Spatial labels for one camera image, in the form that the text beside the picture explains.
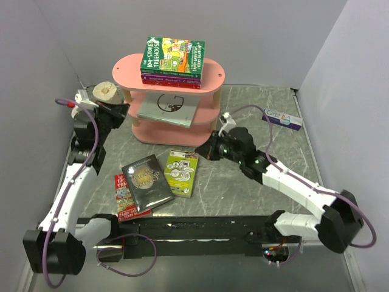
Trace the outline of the green 104-storey treehouse book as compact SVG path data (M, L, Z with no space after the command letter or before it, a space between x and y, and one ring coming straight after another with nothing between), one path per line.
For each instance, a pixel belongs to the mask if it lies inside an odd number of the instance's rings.
M205 41L149 36L140 63L143 74L202 77Z

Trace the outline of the grey Great Gatsby book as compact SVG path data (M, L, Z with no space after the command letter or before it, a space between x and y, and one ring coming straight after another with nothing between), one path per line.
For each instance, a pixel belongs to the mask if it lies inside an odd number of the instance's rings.
M144 119L190 128L200 98L184 94L147 94L137 115Z

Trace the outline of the black Maugham book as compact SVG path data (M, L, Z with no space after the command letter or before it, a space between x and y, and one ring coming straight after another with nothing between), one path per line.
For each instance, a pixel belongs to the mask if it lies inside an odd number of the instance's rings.
M152 210L175 197L155 155L123 166L122 173L138 213Z

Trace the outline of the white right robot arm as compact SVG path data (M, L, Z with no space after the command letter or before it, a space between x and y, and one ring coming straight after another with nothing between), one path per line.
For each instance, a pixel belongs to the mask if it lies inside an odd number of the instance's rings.
M319 240L332 252L341 254L363 227L351 192L336 193L298 175L274 157L267 157L256 148L247 128L214 131L195 152L209 161L228 159L239 164L246 177L281 192L310 212L308 215L284 210L273 213L266 226L266 237L272 242L288 236L305 237Z

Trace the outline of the red 156-storey treehouse book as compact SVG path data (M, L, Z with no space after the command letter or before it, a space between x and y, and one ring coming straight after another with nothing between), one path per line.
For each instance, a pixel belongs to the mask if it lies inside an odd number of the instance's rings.
M201 85L197 83L186 82L168 82L168 81L155 81L155 80L142 80L144 85L156 85L156 86L169 86L175 88L188 88L188 89L201 89Z

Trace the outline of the purple 117-storey treehouse book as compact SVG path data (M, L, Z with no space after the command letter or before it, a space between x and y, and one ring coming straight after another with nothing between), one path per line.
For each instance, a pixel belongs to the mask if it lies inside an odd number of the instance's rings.
M184 77L172 77L164 75L142 74L142 80L159 81L159 82L178 82L178 83L190 83L201 84L201 79L198 78L184 78Z

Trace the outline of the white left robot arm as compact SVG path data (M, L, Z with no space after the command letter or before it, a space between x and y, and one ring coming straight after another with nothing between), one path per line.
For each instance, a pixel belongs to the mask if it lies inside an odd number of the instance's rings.
M77 275L86 253L97 243L112 245L119 240L116 215L95 214L81 229L76 225L105 159L103 144L111 130L121 126L128 110L128 104L97 102L93 109L82 106L75 115L74 135L59 192L44 220L36 229L28 230L22 240L33 272Z

